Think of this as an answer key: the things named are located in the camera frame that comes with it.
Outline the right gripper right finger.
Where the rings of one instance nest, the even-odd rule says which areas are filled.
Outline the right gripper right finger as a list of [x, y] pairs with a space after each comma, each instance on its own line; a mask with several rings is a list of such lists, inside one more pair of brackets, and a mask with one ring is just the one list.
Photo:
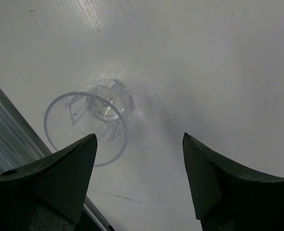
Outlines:
[[185, 133], [185, 169], [205, 231], [284, 231], [284, 178], [241, 165]]

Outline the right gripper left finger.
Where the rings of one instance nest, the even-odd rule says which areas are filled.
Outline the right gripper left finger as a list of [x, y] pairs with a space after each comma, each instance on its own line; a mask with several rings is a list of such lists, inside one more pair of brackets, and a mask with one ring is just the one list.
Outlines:
[[0, 231], [73, 231], [97, 152], [94, 134], [0, 175]]

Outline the clear glass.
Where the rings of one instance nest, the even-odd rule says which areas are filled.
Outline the clear glass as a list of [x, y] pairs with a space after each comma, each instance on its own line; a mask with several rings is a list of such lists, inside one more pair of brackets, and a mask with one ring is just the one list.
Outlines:
[[97, 79], [80, 90], [54, 99], [44, 115], [44, 131], [59, 151], [89, 134], [97, 137], [94, 166], [107, 166], [121, 157], [129, 141], [132, 96], [117, 79]]

